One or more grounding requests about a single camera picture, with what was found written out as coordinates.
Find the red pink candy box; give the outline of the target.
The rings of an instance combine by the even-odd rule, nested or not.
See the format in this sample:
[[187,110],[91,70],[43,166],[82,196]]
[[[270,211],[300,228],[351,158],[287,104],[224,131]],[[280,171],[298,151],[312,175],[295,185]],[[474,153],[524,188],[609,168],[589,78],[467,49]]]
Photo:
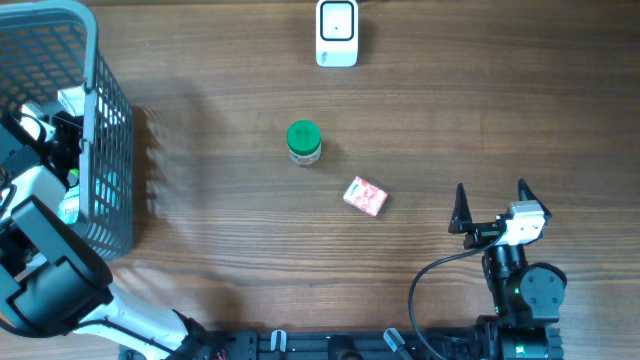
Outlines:
[[360,211],[376,217],[388,198],[388,193],[356,176],[343,194],[343,200]]

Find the teal tissue pack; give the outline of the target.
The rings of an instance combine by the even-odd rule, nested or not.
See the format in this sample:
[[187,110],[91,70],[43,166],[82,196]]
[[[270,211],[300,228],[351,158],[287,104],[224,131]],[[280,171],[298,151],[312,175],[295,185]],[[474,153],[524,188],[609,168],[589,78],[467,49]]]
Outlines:
[[78,219],[80,187],[79,170],[71,169],[68,173],[70,188],[66,192],[58,207],[58,217],[67,225],[74,224]]

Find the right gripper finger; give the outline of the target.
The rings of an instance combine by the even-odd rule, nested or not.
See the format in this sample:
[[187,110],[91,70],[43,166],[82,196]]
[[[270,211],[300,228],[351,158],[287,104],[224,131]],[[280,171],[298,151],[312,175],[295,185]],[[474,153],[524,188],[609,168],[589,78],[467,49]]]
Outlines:
[[520,201],[536,201],[538,205],[542,208],[545,218],[551,217],[551,212],[549,209],[542,203],[541,200],[537,198],[537,196],[533,193],[533,191],[528,186],[527,182],[524,178],[520,178],[518,180],[518,196]]
[[473,225],[471,212],[464,185],[459,183],[456,187],[456,198],[449,224],[450,229],[470,229]]

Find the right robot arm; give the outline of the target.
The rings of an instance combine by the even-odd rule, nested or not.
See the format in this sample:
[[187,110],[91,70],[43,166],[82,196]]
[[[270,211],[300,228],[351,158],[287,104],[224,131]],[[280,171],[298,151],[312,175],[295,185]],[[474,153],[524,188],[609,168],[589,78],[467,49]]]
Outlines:
[[518,197],[494,221],[480,223],[472,220],[464,186],[457,185],[449,232],[465,236],[466,250],[483,253],[482,270],[495,314],[478,317],[463,331],[466,342],[452,347],[456,359],[564,357],[554,325],[567,277],[549,263],[528,262],[525,255],[525,247],[543,237],[552,214],[523,179],[518,181]]

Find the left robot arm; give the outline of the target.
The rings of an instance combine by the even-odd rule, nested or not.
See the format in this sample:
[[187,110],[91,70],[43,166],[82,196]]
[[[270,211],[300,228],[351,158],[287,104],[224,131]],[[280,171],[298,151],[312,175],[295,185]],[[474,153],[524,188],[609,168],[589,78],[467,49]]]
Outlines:
[[58,216],[69,156],[31,116],[1,120],[1,326],[25,338],[111,340],[145,359],[204,359],[206,331],[113,282],[104,260]]

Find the green lid jar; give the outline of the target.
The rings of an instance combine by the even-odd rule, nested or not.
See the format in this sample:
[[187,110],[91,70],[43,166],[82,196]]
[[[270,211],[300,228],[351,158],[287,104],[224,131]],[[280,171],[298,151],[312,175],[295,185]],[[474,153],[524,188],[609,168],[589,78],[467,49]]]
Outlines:
[[321,156],[321,131],[310,120],[294,122],[287,130],[286,140],[289,157],[299,166],[310,166]]

